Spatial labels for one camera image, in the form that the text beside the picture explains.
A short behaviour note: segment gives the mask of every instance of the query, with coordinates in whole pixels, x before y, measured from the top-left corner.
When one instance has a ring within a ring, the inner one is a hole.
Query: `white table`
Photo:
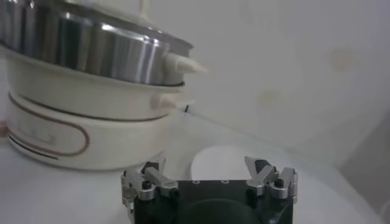
[[[282,149],[176,112],[175,139],[166,151],[165,175],[188,178],[185,168],[201,149],[235,145],[299,173],[295,223],[381,223],[375,212],[343,179],[324,164],[307,161]],[[125,224],[121,204],[121,171],[86,172],[47,166],[0,142],[1,224]]]

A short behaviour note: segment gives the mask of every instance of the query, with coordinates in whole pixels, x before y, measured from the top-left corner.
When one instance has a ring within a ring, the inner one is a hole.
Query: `chrome surface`
[[[144,177],[159,187],[164,197],[172,197],[172,193],[179,189],[179,182],[170,180],[154,167],[146,168]]]
[[[28,57],[127,82],[179,86],[164,56],[192,45],[154,27],[60,0],[0,0],[0,42]]]
[[[279,184],[273,182],[271,196],[277,199],[286,199],[297,195],[298,175],[293,168],[284,168],[278,177]]]
[[[122,186],[122,201],[132,203],[135,197],[142,201],[149,201],[156,196],[156,187],[151,184],[145,188],[143,184],[147,180],[139,174],[135,169],[128,169],[121,178]]]
[[[259,197],[265,194],[265,187],[270,181],[274,181],[277,178],[277,172],[272,166],[265,166],[254,179],[246,181],[248,188]]]

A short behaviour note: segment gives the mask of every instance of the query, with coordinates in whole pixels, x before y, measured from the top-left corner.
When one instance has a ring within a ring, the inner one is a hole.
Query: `wall stain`
[[[355,51],[352,48],[336,48],[330,52],[330,63],[336,72],[347,72],[355,61]]]
[[[282,94],[276,89],[269,89],[260,94],[260,105],[272,107],[282,101]]]

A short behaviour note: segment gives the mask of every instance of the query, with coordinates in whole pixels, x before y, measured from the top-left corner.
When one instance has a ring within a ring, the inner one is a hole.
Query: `stainless steel pot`
[[[76,71],[158,86],[184,84],[185,70],[171,59],[193,48],[152,25],[65,0],[0,0],[0,43]]]

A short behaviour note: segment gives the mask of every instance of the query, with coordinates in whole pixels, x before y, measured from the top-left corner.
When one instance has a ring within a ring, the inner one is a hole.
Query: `pot lid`
[[[14,2],[18,5],[44,7],[63,14],[68,19],[74,18],[78,21],[82,19],[85,23],[104,24],[107,29],[118,35],[131,31],[174,46],[179,45],[178,47],[186,49],[193,48],[193,45],[189,42],[162,31],[151,22],[146,15],[148,9],[146,0],[140,0],[140,15],[128,14],[103,2],[75,0],[18,0]]]

